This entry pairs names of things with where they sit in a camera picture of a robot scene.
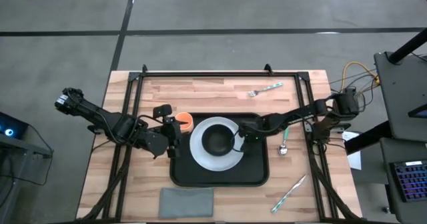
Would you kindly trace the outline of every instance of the wooden table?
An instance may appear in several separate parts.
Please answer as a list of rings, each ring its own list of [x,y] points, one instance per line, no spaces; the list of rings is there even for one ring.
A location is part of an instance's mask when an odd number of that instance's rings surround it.
[[[330,94],[326,72],[309,71],[314,99]],[[114,71],[111,74],[104,108],[121,111],[128,71]],[[283,87],[250,98],[247,92],[282,81]],[[308,103],[305,87],[304,99]],[[173,115],[182,112],[254,112],[265,115],[272,112],[285,113],[299,107],[293,77],[146,77],[139,102],[139,114],[151,115],[153,107],[169,103]],[[318,212],[312,177],[308,163],[306,143],[302,124],[290,127],[288,154],[280,157],[277,152],[283,134],[268,137],[270,178],[261,187],[216,187],[214,191],[214,214],[212,218],[176,219],[172,221],[318,221]],[[94,146],[106,140],[98,136]],[[77,217],[84,216],[98,201],[108,183],[114,144],[109,143],[94,151],[91,156],[83,187]],[[357,215],[361,216],[356,189],[346,152],[328,146],[326,153],[332,185]],[[271,208],[302,175],[307,174],[302,186],[287,199],[276,214]],[[152,222],[171,221],[157,217],[159,193],[162,187],[175,187],[169,178],[169,159],[166,155],[153,160],[152,154],[134,149],[127,180],[123,204],[122,221]],[[322,199],[330,217],[326,192]],[[115,197],[110,215],[115,211]]]

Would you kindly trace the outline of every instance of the keyboard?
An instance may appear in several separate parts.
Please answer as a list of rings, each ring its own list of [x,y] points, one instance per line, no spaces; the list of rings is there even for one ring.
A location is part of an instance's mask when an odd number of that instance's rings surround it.
[[[427,160],[390,165],[403,202],[427,200]]]

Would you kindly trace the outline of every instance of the fork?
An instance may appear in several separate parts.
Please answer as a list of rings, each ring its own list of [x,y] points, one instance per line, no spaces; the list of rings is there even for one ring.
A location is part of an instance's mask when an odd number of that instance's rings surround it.
[[[281,85],[283,85],[283,83],[279,82],[279,83],[276,83],[276,84],[271,85],[269,87],[263,88],[263,89],[261,89],[259,91],[249,91],[248,95],[251,96],[251,97],[255,97],[256,95],[258,95],[258,93],[260,93],[262,91],[267,91],[267,90],[270,90],[270,89],[273,89],[273,88],[276,88],[276,87],[280,87]]]

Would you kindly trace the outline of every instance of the gray towel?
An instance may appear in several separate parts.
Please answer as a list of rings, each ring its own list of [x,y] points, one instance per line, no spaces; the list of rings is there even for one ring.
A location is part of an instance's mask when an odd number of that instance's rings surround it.
[[[214,214],[213,188],[162,188],[159,218],[212,217]]]

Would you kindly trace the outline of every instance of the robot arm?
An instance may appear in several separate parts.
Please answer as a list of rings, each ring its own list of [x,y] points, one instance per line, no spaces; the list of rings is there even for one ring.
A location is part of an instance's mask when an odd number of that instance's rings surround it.
[[[315,100],[312,104],[294,109],[290,112],[279,114],[272,113],[258,117],[254,121],[244,121],[239,125],[238,134],[244,137],[242,151],[250,148],[253,143],[258,143],[264,138],[276,135],[288,125],[309,119],[324,116],[323,120],[314,123],[312,141],[325,141],[330,136],[330,130],[340,121],[347,121],[359,114],[359,106],[354,98],[354,89],[345,89],[342,93],[335,93],[326,99]],[[334,100],[333,110],[328,110],[326,101]]]
[[[56,100],[58,111],[72,116],[81,116],[93,123],[88,129],[95,132],[102,129],[110,141],[116,144],[131,145],[153,153],[156,158],[167,151],[168,157],[179,156],[178,149],[181,131],[180,122],[174,117],[170,105],[162,105],[153,109],[153,118],[163,117],[162,126],[148,128],[148,124],[138,117],[123,113],[110,113],[83,98],[80,89],[65,88]]]

